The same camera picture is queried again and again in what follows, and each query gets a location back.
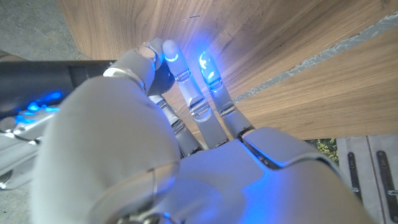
concrete floor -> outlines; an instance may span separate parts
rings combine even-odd
[[[0,1],[0,50],[27,60],[80,60],[55,0]],[[0,191],[0,223],[30,223],[29,186]]]

glowing fingertip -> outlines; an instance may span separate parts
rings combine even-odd
[[[168,61],[168,62],[175,62],[176,59],[178,58],[178,54],[175,54],[175,57],[174,57],[174,58],[167,58],[166,56],[165,56],[164,58],[165,58],[166,61]]]

fingertip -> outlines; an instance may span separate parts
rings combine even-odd
[[[178,75],[188,70],[188,64],[178,44],[173,40],[163,43],[163,52],[171,73]]]

silver metal part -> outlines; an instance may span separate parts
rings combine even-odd
[[[389,190],[388,194],[393,196],[398,196],[398,190]]]
[[[198,140],[194,137],[191,131],[186,127],[185,123],[177,116],[177,114],[162,96],[149,96],[149,99],[162,108],[163,113],[166,115],[171,127],[174,130],[175,137],[178,141],[178,146],[180,147],[181,153],[184,157],[203,150]]]
[[[16,126],[15,118],[7,117],[0,121],[0,132],[8,133],[11,132]]]
[[[249,120],[235,107],[221,75],[210,54],[203,52],[200,55],[202,77],[207,84],[210,95],[220,113],[225,126],[234,138],[241,138],[245,131],[254,129]]]
[[[12,133],[0,133],[0,175],[36,156],[39,149],[34,141],[18,139]]]
[[[274,128],[259,128],[245,135],[243,142],[270,169],[281,169],[306,160],[318,160],[338,175],[337,165],[309,144]]]
[[[32,178],[32,169],[39,145],[12,133],[0,133],[0,189],[17,188]]]
[[[32,115],[26,115],[26,113],[26,111],[20,112],[19,116],[22,116],[24,119],[29,119],[33,122],[19,122],[12,130],[12,133],[22,139],[35,140],[43,135],[44,129],[49,120],[54,116],[55,111],[46,112],[45,110],[41,109],[35,113],[32,113]]]
[[[119,77],[119,78],[128,78],[132,80],[134,83],[137,84],[137,86],[141,89],[142,92],[146,92],[146,86],[145,83],[141,80],[140,77],[138,77],[134,72],[132,72],[128,68],[108,68],[104,72],[105,77]]]
[[[227,142],[228,137],[190,73],[180,47],[174,41],[167,40],[163,44],[163,51],[167,65],[209,149]]]
[[[156,54],[156,63],[155,69],[158,70],[164,61],[164,54],[163,54],[163,40],[156,37],[148,42],[148,47],[153,50]]]
[[[0,189],[12,190],[30,182],[32,180],[32,171],[35,161],[36,156],[13,167],[12,170],[9,171],[9,178],[4,182],[0,181]]]
[[[123,77],[134,81],[146,94],[155,77],[157,55],[148,43],[126,52],[104,72],[105,77]]]

wooden surface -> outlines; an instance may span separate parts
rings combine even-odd
[[[59,0],[59,3],[76,46],[89,57],[116,59],[123,52],[153,37],[174,39],[181,45],[191,71],[205,95],[208,93],[198,70],[198,56],[204,50],[211,52],[218,62],[224,83],[232,97],[248,91],[280,72],[289,70],[306,58],[319,54],[398,10],[398,1],[375,0]],[[367,63],[378,66],[379,61]],[[351,74],[355,76],[354,72],[347,68],[345,73],[337,73],[339,77],[325,82],[328,82],[329,88],[337,88],[338,85],[344,85],[346,79],[350,81]],[[323,85],[304,86],[308,80],[297,77],[291,79],[301,83],[294,87],[301,95],[304,94],[302,92],[310,96],[321,92],[322,95],[330,94],[330,99],[335,95],[335,91],[332,90],[322,92]],[[370,127],[363,122],[365,118],[370,117],[373,124],[395,118],[389,113],[390,117],[387,119],[381,116],[377,109],[364,112],[363,114],[371,113],[373,116],[364,116],[363,119],[358,118],[363,114],[356,113],[355,116],[346,116],[335,125],[331,125],[334,121],[330,119],[319,122],[325,117],[329,118],[333,112],[326,109],[333,108],[320,110],[315,104],[306,103],[306,98],[298,98],[297,94],[279,94],[278,97],[267,95],[271,90],[286,87],[277,86],[238,104],[255,126],[277,126],[304,139],[319,136],[353,136],[364,133],[364,130],[371,131],[365,134],[392,131],[388,126]],[[174,108],[189,114],[176,86],[166,93],[165,97]],[[295,104],[305,104],[307,110],[302,108],[295,111],[290,105],[292,100],[289,99],[294,99]],[[352,103],[342,103],[340,113],[380,108],[378,101],[371,101],[366,97],[356,99],[361,100],[357,101],[356,106]],[[257,108],[257,113],[251,110],[254,107]],[[292,111],[278,111],[278,108],[291,108]],[[301,118],[308,115],[308,110],[311,111],[311,118]],[[300,122],[292,121],[295,116],[298,116]],[[184,120],[195,130],[193,122]]]

